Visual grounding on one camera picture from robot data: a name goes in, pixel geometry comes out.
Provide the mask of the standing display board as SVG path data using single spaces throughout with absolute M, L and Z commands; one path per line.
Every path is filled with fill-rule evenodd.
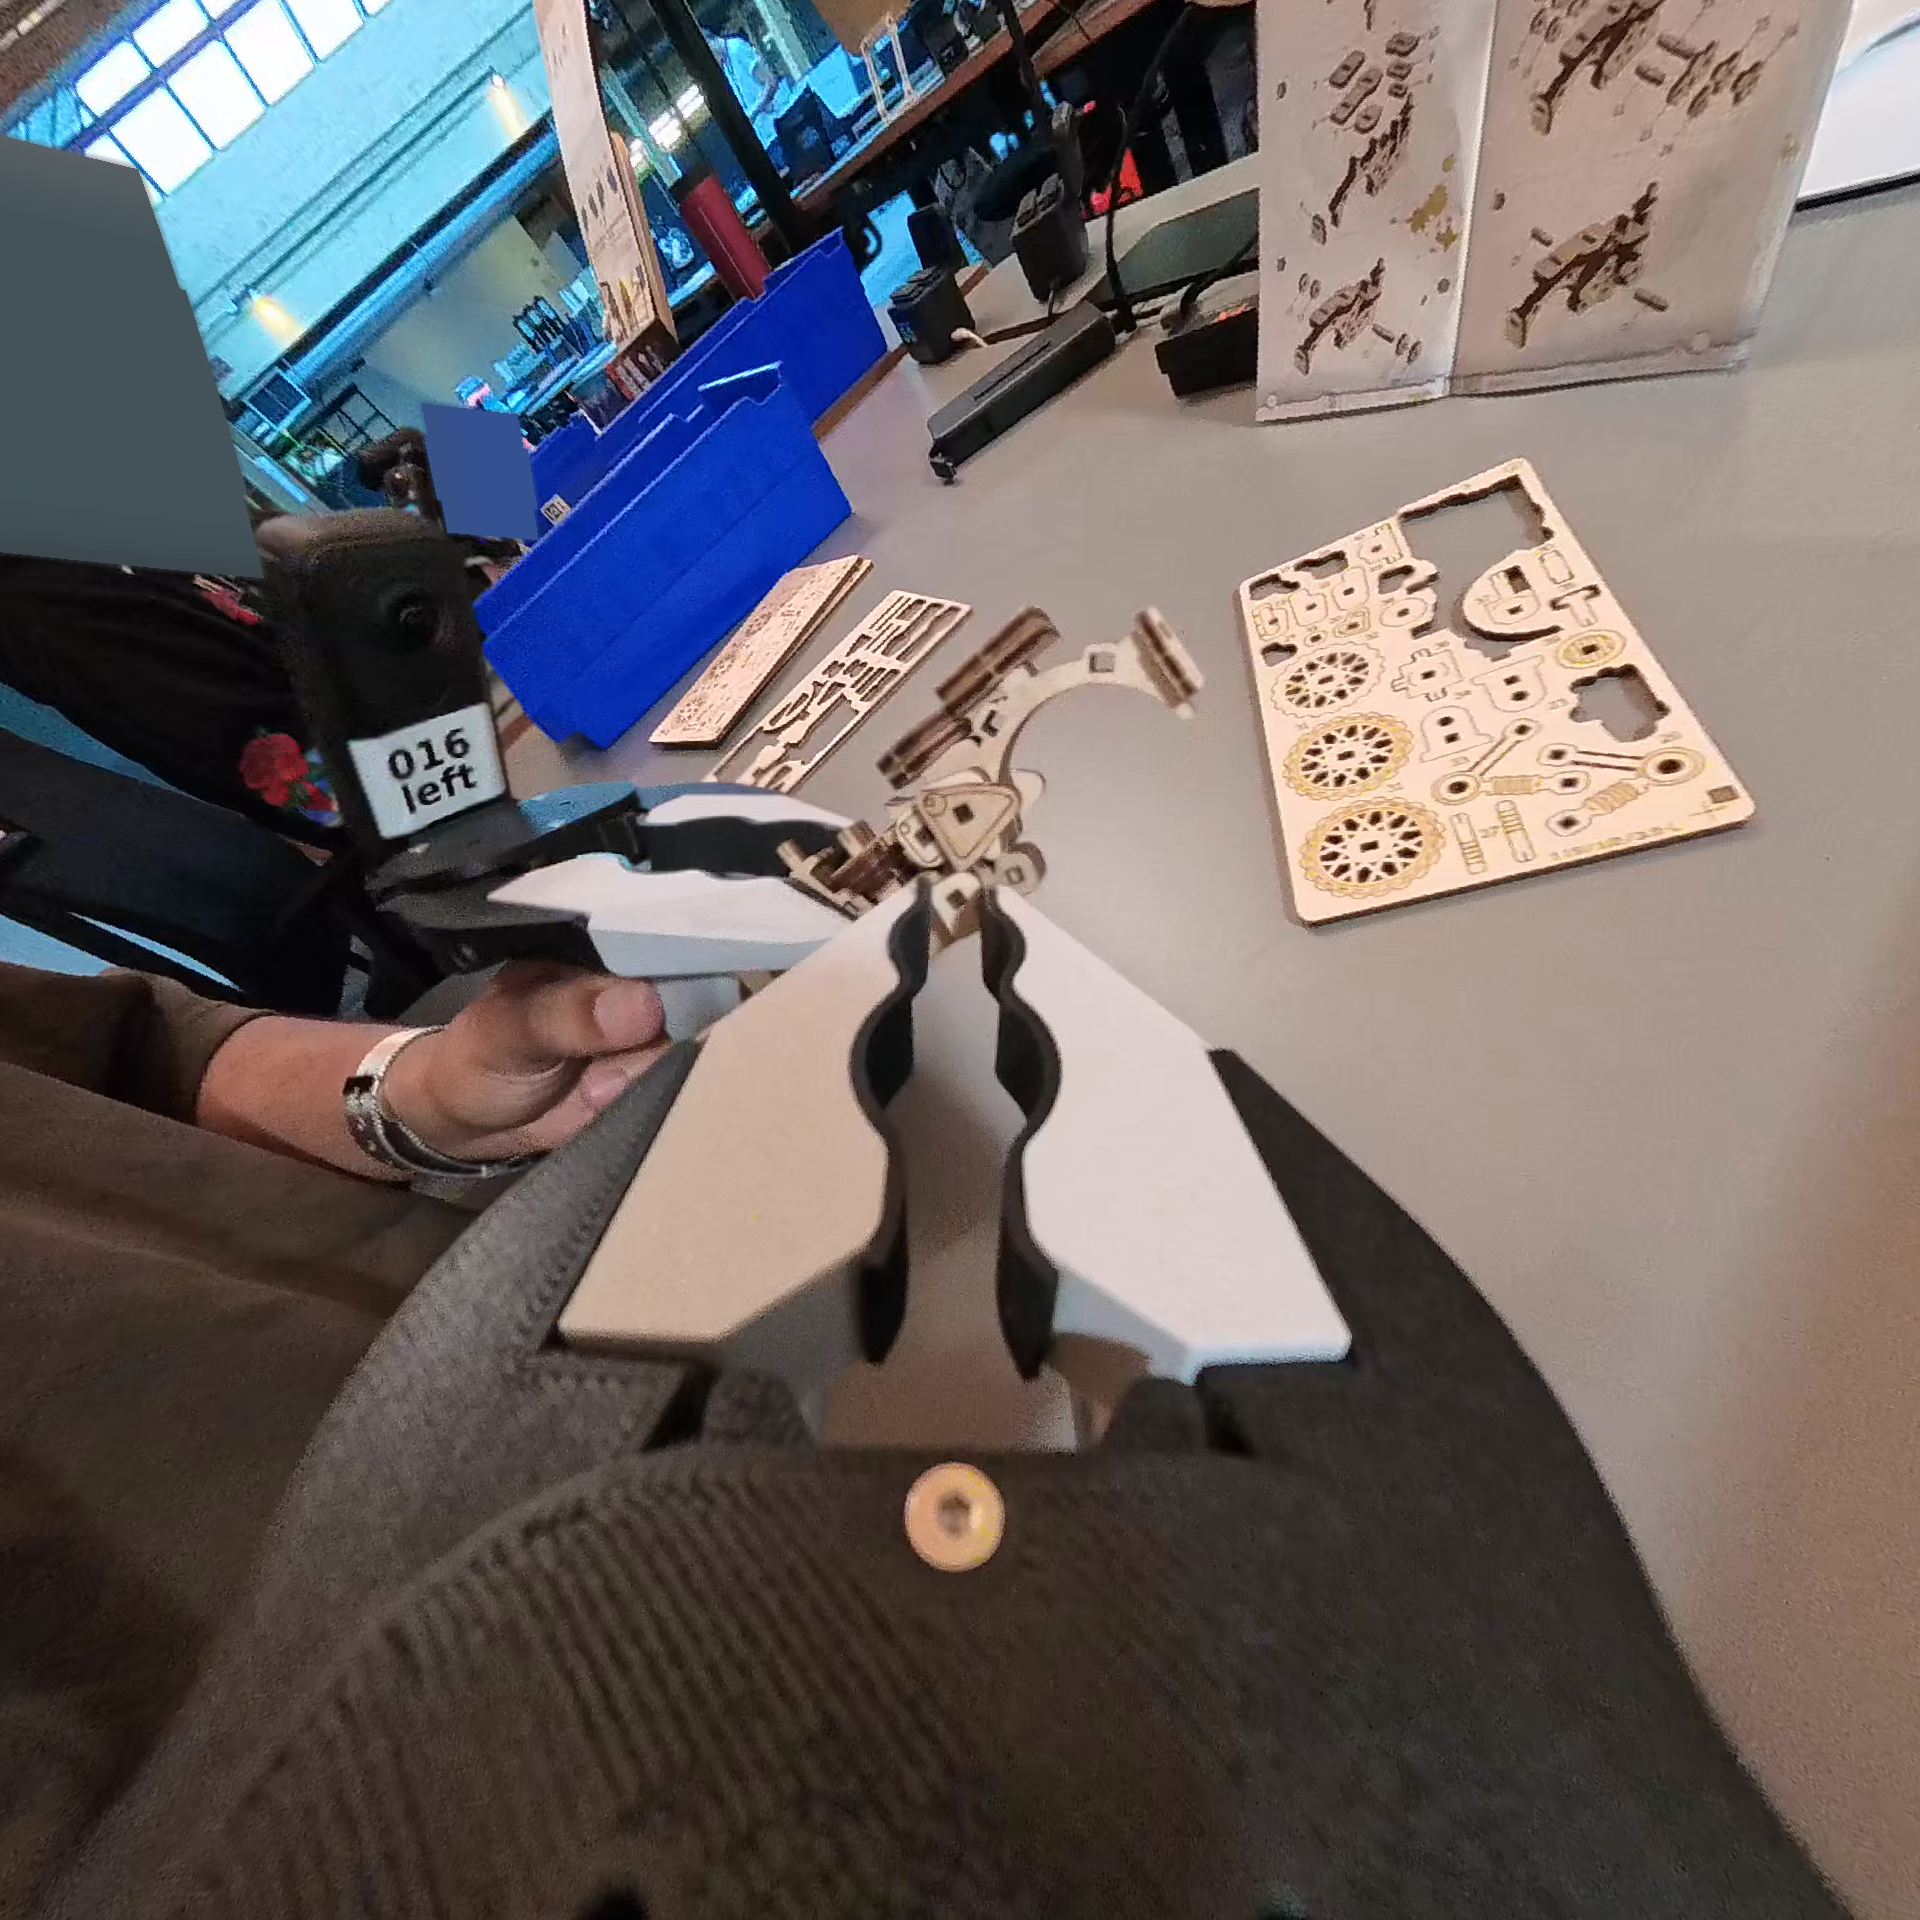
M 604 311 L 604 331 L 651 375 L 678 351 L 632 157 L 612 131 L 584 1 L 532 1 L 549 114 Z

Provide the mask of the wooden cutout frame sheet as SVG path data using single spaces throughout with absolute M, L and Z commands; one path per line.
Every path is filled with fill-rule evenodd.
M 926 592 L 888 592 L 722 752 L 707 784 L 796 792 L 970 618 Z

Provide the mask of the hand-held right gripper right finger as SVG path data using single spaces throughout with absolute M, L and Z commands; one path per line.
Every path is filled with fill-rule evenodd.
M 1021 1123 L 994 1298 L 1019 1378 L 1116 1407 L 1143 1378 L 1331 1361 L 1352 1331 L 1215 1055 L 1036 904 L 981 904 L 994 1072 Z

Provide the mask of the small black box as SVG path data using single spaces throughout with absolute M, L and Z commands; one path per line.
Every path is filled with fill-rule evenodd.
M 1174 399 L 1200 399 L 1252 386 L 1258 345 L 1258 289 L 1213 289 L 1162 317 L 1154 359 Z

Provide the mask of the grey desk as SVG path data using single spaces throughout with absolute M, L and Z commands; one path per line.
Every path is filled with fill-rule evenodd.
M 1258 424 L 1147 342 L 967 464 L 898 360 L 831 421 L 826 551 L 970 600 L 807 784 L 863 811 L 936 679 L 1023 605 L 1159 607 L 1191 721 L 1063 701 L 1040 909 L 1240 1054 L 1475 1277 L 1608 1480 L 1775 1808 L 1858 1914 L 1915 1914 L 1915 186 L 1791 218 L 1743 368 Z M 1237 584 L 1534 462 L 1757 818 L 1303 928 Z

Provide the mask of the dark grey flat case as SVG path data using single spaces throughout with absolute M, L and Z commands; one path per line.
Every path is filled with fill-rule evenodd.
M 1154 223 L 1117 251 L 1119 287 L 1131 304 L 1178 295 L 1189 281 L 1258 264 L 1259 186 L 1251 184 Z

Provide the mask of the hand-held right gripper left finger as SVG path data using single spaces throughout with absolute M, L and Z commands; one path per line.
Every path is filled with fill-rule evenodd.
M 557 1321 L 576 1352 L 773 1375 L 815 1409 L 904 1321 L 927 887 L 892 896 L 700 1045 Z

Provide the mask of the black battery charger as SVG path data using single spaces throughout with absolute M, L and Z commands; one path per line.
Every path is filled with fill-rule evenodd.
M 1013 246 L 1031 296 L 1042 304 L 1059 302 L 1087 272 L 1085 217 L 1060 174 L 1045 176 L 1019 198 Z
M 920 267 L 886 296 L 886 319 L 904 354 L 920 368 L 939 368 L 970 346 L 981 346 L 959 273 L 954 267 Z

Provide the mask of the stacked wooden parts sheets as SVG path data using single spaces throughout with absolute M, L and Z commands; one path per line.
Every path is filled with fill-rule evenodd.
M 870 570 L 872 561 L 860 555 L 786 570 L 650 733 L 650 744 L 674 752 L 717 747 Z

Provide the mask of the window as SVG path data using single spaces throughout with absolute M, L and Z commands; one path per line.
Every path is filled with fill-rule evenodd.
M 5 135 L 127 167 L 163 202 L 248 131 L 383 1 L 164 1 L 5 109 Z

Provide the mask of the person's left forearm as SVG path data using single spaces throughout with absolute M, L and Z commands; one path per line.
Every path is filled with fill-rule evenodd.
M 195 1093 L 200 1131 L 287 1161 L 394 1184 L 352 1136 L 344 1083 L 394 1025 L 262 1015 L 214 1047 Z

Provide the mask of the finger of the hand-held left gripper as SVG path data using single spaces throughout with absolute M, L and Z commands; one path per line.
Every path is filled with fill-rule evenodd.
M 848 855 L 851 819 L 780 791 L 639 791 L 637 874 L 791 880 L 797 862 Z
M 789 970 L 846 922 L 781 877 L 653 873 L 616 855 L 576 855 L 503 880 L 486 898 L 576 921 L 604 970 L 651 981 Z

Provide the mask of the red cylinder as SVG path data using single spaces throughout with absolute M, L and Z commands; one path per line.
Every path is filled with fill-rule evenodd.
M 672 184 L 683 225 L 700 241 L 716 277 L 733 298 L 757 302 L 765 293 L 771 267 L 746 225 L 727 184 L 707 167 L 695 167 Z

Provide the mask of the wooden model assembly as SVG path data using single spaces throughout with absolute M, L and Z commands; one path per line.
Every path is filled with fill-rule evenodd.
M 1077 687 L 1130 687 L 1189 715 L 1203 670 L 1156 607 L 1083 654 L 1037 667 L 1060 633 L 1037 607 L 1016 613 L 936 687 L 936 710 L 880 757 L 892 786 L 884 824 L 853 822 L 826 850 L 780 846 L 786 874 L 848 918 L 888 896 L 927 889 L 927 952 L 975 934 L 992 890 L 1032 896 L 1045 857 L 1027 838 L 1027 814 L 1046 782 L 1015 766 L 1016 738 L 1036 713 Z

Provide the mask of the wooden gear parts sheet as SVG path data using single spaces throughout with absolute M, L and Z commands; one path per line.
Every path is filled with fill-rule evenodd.
M 1757 808 L 1524 458 L 1243 578 L 1237 615 L 1306 925 Z

